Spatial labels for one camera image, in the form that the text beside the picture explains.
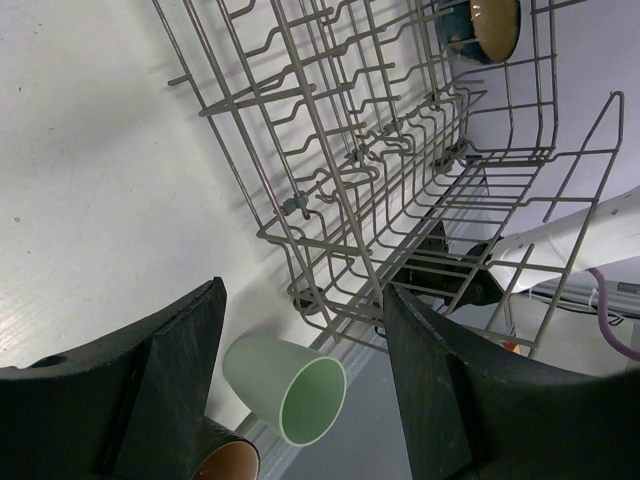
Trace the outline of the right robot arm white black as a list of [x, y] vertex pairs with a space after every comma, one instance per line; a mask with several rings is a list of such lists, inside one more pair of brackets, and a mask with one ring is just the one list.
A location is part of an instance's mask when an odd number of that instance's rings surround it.
[[639, 255], [639, 189], [634, 188], [526, 232], [482, 242], [462, 259], [437, 257], [424, 241], [394, 280], [415, 295], [430, 294], [447, 306], [498, 303], [573, 273]]

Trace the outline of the blue bowl with tan interior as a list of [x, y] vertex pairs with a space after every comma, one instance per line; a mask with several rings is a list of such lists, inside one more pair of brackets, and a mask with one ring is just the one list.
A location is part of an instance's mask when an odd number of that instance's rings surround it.
[[493, 65], [507, 61], [521, 31], [517, 0], [438, 1], [435, 20], [440, 45], [465, 61]]

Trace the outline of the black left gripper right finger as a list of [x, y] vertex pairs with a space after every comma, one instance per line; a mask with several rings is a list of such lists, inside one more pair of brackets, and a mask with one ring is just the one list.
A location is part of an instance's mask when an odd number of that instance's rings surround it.
[[384, 291], [384, 326], [416, 479], [635, 479], [639, 374], [593, 377], [512, 353]]

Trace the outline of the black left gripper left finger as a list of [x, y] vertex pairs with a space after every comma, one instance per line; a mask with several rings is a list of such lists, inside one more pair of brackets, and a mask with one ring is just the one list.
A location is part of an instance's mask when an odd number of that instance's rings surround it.
[[1, 371], [5, 479], [188, 479], [224, 323], [214, 278], [162, 310]]

